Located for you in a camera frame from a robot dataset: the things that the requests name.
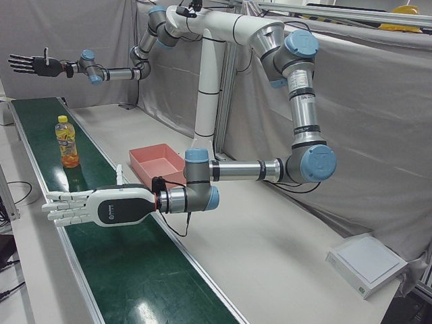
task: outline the orange juice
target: orange juice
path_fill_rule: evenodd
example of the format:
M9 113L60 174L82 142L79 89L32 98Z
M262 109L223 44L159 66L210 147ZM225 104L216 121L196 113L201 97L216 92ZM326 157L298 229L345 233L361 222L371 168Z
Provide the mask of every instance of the orange juice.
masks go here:
M75 128L68 123L67 116L59 116L59 123L55 126L55 135L60 147L61 163L64 167L76 167L80 158L75 144Z

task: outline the pink tray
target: pink tray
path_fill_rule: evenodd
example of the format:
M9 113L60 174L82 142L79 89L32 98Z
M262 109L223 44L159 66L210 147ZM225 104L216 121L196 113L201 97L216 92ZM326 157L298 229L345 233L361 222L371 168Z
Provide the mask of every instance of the pink tray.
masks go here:
M138 177L151 189L153 177L185 184L183 176L184 160L167 144L158 144L129 151L130 164Z

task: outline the white box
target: white box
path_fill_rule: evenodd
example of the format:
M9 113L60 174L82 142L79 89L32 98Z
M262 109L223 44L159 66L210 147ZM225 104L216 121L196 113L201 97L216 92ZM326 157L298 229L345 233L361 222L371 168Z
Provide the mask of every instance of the white box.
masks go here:
M399 275L407 265L370 234L344 240L329 252L326 260L363 299Z
M0 125L6 126L14 123L7 101L0 101Z

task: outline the black wire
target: black wire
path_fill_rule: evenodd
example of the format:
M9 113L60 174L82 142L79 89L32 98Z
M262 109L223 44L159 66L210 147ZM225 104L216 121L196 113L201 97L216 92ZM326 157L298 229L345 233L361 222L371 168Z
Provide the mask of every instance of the black wire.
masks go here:
M19 287L21 287L22 285L24 285L26 282L23 281L22 283L20 283L18 286L10 289L10 290L6 290L5 292L0 292L0 302L3 301L7 296L9 296L13 291L17 290Z
M166 193L168 193L168 189L167 189L167 184L175 184L176 186L181 186L183 188L185 188L186 186L184 184L179 184L178 182L172 182L172 181L168 181L166 179L163 179L161 177L161 179L163 180L163 186L164 189L166 191ZM168 202L169 200L167 199L167 211L165 212L166 214L168 214ZM163 214L161 213L161 211L159 211L159 214L161 214L163 221L165 222L165 224L167 224L168 228L173 231L174 233L176 233L178 236L185 238L188 235L188 229L189 229L189 222L190 222L190 216L192 215L191 212L188 212L188 218L186 219L186 232L184 234L180 234L179 232L177 232L175 229L173 229L167 222L165 216L163 216Z
M292 21L292 22L283 22L283 23L284 23L285 25L289 25L289 26L291 26L291 27L296 27L296 28L299 28L299 29L307 30L308 32L312 32L311 29L309 28L309 25L308 25L306 22L300 22L300 21L298 21L298 20L294 20L294 21ZM304 29L304 28L298 27L298 26L293 25L293 24L302 24L303 26L306 26L307 29Z
M19 262L21 262L21 261L20 260L8 261L8 262L6 262L5 266L2 269L6 268L10 265L16 265Z
M165 222L165 224L167 224L168 228L173 231L174 233L176 233L178 236L185 238L188 235L188 229L189 229L189 222L190 222L190 216L191 216L191 212L188 213L188 218L186 220L186 232L184 234L180 234L179 232L177 232L175 229L173 229L167 222L167 220L165 219L165 217L163 216L163 214L161 212L159 212L159 214L161 214L163 221Z
M204 9L233 9L234 6L233 5L227 5L226 7L220 7L220 6L216 6L216 7L203 7Z
M297 187L300 187L301 185L303 185L303 184L295 184L295 185L292 185L292 184L284 184L284 183L282 183L282 182L270 182L269 180L264 180L264 182L268 182L268 183L270 183L270 184L277 184L277 185L279 185L279 186L287 186L287 187L291 187L291 188L297 188Z
M245 72L245 71L250 67L250 64L252 63L252 57L253 57L253 52L250 51L250 59L249 59L249 64L248 64L248 66L246 66L243 70L236 71L236 74L239 74L239 73Z
M135 0L138 3L143 3L143 4L147 4L148 2L151 3L152 5L157 5L157 3L151 1L151 0Z
M264 18L269 14L270 10L263 10L263 12L260 13L259 17Z
M25 198L27 198L28 195L32 192L32 189L33 189L32 184L30 182L27 182L27 181L11 181L11 182L8 182L7 184L28 184L29 187L30 187L30 190L27 192L27 194L23 198L21 198L17 202L13 202L15 205L18 204L18 203L20 203L20 202L22 202Z
M186 36L181 36L180 39L186 43L199 42L203 39L202 35L198 35L195 39L188 38Z
M288 190L288 189L279 187L277 184L274 184L273 182L269 182L269 183L271 185L275 186L276 188L278 188L278 189L280 189L282 191L285 191L285 192L289 192L291 194L308 194L309 192L312 192L312 191L316 190L319 187L319 185L321 184L320 182L318 182L318 184L315 187L313 187L312 189L307 190L307 191L292 191L292 190Z

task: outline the green conveyor belt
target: green conveyor belt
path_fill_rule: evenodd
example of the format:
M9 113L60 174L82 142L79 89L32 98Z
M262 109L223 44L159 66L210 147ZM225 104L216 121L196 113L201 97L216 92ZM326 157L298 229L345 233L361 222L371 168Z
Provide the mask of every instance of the green conveyor belt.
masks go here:
M56 98L13 102L49 190L115 183L115 171ZM63 170L54 127L68 115L81 165ZM106 324L230 324L233 315L152 218L125 227L66 227Z

